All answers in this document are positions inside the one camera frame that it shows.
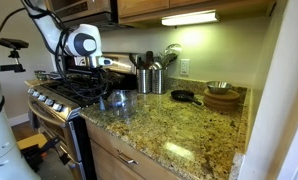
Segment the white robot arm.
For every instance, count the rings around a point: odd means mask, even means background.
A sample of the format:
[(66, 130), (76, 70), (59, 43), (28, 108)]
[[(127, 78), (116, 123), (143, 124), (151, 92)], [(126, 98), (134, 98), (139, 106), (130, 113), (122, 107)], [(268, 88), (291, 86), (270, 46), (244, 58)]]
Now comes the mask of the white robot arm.
[[(47, 50), (55, 57), (61, 53), (93, 59), (102, 55), (100, 33), (96, 26), (80, 24), (75, 30), (67, 30), (47, 9), (44, 0), (21, 0), (21, 3), (41, 34)], [(40, 180), (21, 155), (4, 103), (0, 85), (0, 180)]]

